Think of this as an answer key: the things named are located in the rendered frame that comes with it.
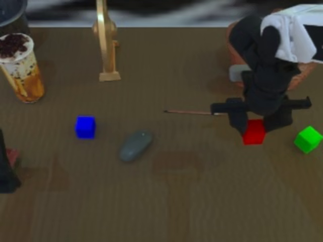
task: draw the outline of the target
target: drink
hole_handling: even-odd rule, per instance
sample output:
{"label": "drink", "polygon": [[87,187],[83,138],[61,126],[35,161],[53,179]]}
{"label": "drink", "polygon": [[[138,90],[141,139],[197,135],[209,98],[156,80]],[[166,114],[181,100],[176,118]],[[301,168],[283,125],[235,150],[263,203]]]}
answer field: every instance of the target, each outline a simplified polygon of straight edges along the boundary
{"label": "drink", "polygon": [[1,68],[17,97],[25,103],[36,102],[45,93],[33,49],[34,41],[25,34],[0,38]]}

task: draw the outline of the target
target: plastic cup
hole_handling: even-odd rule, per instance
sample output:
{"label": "plastic cup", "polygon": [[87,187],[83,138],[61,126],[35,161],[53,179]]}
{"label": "plastic cup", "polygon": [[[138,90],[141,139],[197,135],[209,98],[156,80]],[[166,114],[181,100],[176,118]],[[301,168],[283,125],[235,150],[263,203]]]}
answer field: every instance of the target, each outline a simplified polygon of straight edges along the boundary
{"label": "plastic cup", "polygon": [[[13,56],[2,56],[0,49],[0,65],[14,89],[17,97],[25,103],[34,103],[38,101],[45,93],[42,77],[39,71],[37,60],[34,53],[34,41],[25,34],[8,34],[2,36],[0,41],[4,41],[9,35],[22,35],[26,42],[22,50],[17,50]],[[9,48],[1,44],[0,48]]]}

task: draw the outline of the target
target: gray computer mouse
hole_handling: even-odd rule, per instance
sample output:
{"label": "gray computer mouse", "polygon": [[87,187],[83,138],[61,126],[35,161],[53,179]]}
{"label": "gray computer mouse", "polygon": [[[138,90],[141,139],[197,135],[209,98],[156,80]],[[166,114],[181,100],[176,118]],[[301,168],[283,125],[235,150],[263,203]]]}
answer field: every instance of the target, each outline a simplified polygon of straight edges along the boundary
{"label": "gray computer mouse", "polygon": [[139,130],[130,135],[121,147],[119,157],[124,162],[135,160],[152,142],[152,134],[147,130]]}

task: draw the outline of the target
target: wooden stand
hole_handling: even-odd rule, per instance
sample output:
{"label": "wooden stand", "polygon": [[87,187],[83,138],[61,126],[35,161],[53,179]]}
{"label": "wooden stand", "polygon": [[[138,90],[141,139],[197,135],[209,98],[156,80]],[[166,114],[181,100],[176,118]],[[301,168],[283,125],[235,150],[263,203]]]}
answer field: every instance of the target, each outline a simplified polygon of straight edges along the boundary
{"label": "wooden stand", "polygon": [[101,82],[120,80],[116,70],[116,47],[119,43],[113,40],[117,34],[116,24],[110,19],[107,12],[106,0],[96,0],[97,21],[93,25],[93,32],[99,37],[103,72],[99,75]]}

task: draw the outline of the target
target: cube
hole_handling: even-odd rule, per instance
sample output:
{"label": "cube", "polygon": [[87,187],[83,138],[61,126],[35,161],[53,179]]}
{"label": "cube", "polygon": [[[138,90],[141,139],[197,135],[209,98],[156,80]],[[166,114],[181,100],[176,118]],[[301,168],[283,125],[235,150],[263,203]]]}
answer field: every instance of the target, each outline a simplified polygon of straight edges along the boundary
{"label": "cube", "polygon": [[266,136],[262,119],[248,120],[248,128],[242,136],[245,145],[261,145]]}
{"label": "cube", "polygon": [[79,139],[94,139],[95,129],[95,117],[78,116],[76,118],[75,133]]}
{"label": "cube", "polygon": [[314,150],[323,139],[323,136],[312,126],[303,129],[296,137],[294,144],[305,154]]}

